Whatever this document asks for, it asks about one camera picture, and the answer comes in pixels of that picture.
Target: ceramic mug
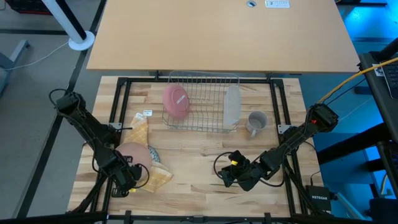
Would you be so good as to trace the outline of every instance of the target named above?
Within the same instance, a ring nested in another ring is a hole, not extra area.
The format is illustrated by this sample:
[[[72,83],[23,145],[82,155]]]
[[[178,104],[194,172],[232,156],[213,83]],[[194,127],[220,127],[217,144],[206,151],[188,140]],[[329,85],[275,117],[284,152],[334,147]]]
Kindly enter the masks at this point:
[[[250,138],[253,138],[256,134],[265,129],[267,123],[268,118],[263,112],[254,111],[250,113],[248,121],[246,123],[246,129],[251,133]]]

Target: pink plate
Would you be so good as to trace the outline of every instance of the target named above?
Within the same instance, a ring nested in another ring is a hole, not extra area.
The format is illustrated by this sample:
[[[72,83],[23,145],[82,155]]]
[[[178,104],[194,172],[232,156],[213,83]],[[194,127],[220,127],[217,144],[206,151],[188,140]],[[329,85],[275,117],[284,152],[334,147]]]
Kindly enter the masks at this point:
[[[169,84],[163,92],[163,105],[169,115],[176,119],[188,116],[188,94],[177,84]]]

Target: light wood desk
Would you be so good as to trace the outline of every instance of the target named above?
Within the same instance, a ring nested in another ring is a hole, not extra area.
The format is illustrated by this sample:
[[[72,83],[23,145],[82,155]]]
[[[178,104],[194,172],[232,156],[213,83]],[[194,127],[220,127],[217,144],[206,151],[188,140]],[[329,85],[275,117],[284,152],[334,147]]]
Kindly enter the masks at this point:
[[[101,79],[93,115],[102,123],[109,120],[117,80],[118,77]],[[264,217],[264,213],[269,212],[273,217],[289,217],[285,186],[273,188],[258,183],[249,192],[243,191],[237,185],[226,188],[212,169],[214,159],[222,152],[239,149],[248,159],[253,160],[264,150],[279,145],[270,85],[240,84],[242,108],[238,128],[229,134],[218,134],[167,129],[162,123],[162,92],[166,84],[132,83],[124,126],[130,124],[136,113],[153,110],[153,116],[148,118],[149,145],[158,151],[161,162],[174,176],[156,193],[138,189],[125,198],[111,198],[109,213],[124,215],[126,210],[131,210],[134,215]],[[298,126],[304,122],[306,113],[299,80],[284,79],[284,85],[292,124]],[[116,114],[120,114],[122,100],[121,97]],[[256,110],[265,112],[269,123],[263,132],[248,141],[245,122],[249,113]],[[282,108],[279,110],[283,122]],[[319,171],[317,155],[308,144],[302,144],[297,155],[303,185],[307,185],[311,174]],[[92,156],[91,148],[85,146],[73,185],[69,210],[78,206],[95,184],[96,173],[91,168]],[[223,157],[216,168],[220,170],[228,164],[227,158]],[[315,185],[323,185],[320,174],[314,175],[313,179]],[[270,179],[270,183],[278,184],[281,180],[282,174],[278,171]],[[296,211],[300,212],[298,193],[294,184],[292,185]],[[104,189],[105,187],[99,196],[98,210],[102,209]]]
[[[87,69],[357,72],[333,0],[108,1]]]

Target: white label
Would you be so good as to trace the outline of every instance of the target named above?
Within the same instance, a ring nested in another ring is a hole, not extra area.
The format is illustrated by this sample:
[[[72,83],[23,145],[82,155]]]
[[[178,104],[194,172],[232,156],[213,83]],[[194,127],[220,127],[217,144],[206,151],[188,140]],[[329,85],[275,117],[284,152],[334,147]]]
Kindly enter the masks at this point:
[[[376,76],[384,77],[384,71],[383,71],[382,67],[375,68],[374,73],[376,73]]]
[[[182,95],[182,96],[177,100],[177,104],[179,104],[184,98],[185,98],[185,95]]]
[[[152,110],[144,110],[143,114],[145,116],[152,116]]]
[[[288,8],[290,8],[290,2],[289,1],[268,1],[268,0],[266,0],[266,7],[288,9]]]

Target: white pole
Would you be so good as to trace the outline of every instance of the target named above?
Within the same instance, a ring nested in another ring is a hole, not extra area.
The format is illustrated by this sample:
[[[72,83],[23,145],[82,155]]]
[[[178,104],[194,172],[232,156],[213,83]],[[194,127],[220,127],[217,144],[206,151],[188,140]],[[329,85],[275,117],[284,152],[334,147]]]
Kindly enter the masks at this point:
[[[75,19],[75,26],[78,26],[81,29],[81,32],[77,31],[76,27],[73,25],[72,21],[65,14],[65,11],[69,11],[70,9],[63,9],[57,2],[57,0],[42,0],[42,2],[47,6],[49,11],[53,14],[54,18],[59,22],[65,32],[69,35],[69,47],[73,50],[86,50],[90,48],[94,44],[95,36],[93,33],[89,31],[83,32],[83,28]]]

